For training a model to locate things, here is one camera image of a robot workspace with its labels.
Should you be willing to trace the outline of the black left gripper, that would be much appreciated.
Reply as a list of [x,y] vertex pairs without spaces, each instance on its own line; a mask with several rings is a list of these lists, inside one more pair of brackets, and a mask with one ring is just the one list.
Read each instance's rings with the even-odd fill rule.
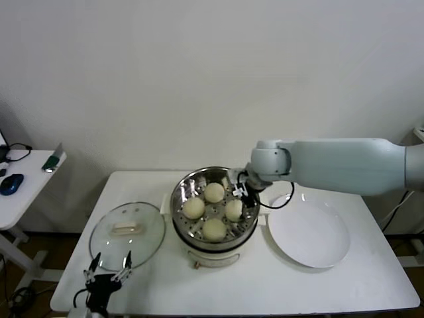
[[122,283],[125,282],[132,274],[132,258],[131,251],[124,258],[123,269],[114,274],[98,274],[94,275],[101,253],[98,252],[96,257],[91,261],[89,268],[83,271],[89,298],[87,306],[91,311],[106,311],[111,295],[121,289]]

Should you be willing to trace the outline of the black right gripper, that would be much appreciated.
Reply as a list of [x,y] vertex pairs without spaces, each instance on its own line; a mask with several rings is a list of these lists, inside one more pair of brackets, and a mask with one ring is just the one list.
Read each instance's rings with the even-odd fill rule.
[[234,197],[242,198],[242,218],[247,221],[255,221],[260,212],[259,196],[249,195],[249,191],[261,193],[265,190],[265,181],[260,178],[246,177],[245,183],[233,184],[232,194]]

